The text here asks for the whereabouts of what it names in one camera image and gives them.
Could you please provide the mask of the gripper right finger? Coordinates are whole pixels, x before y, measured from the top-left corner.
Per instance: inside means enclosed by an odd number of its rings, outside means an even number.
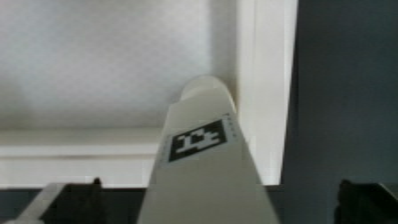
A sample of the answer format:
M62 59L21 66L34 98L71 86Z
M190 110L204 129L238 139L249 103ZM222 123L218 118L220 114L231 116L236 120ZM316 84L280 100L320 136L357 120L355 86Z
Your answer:
M341 181L334 224L398 224L398 183Z

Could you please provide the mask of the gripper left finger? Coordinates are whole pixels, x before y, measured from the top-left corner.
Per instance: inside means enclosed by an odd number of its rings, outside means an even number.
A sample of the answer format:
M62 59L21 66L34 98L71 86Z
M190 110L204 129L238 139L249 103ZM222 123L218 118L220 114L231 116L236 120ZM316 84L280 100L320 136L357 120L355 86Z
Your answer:
M101 180L50 183L10 224L106 224Z

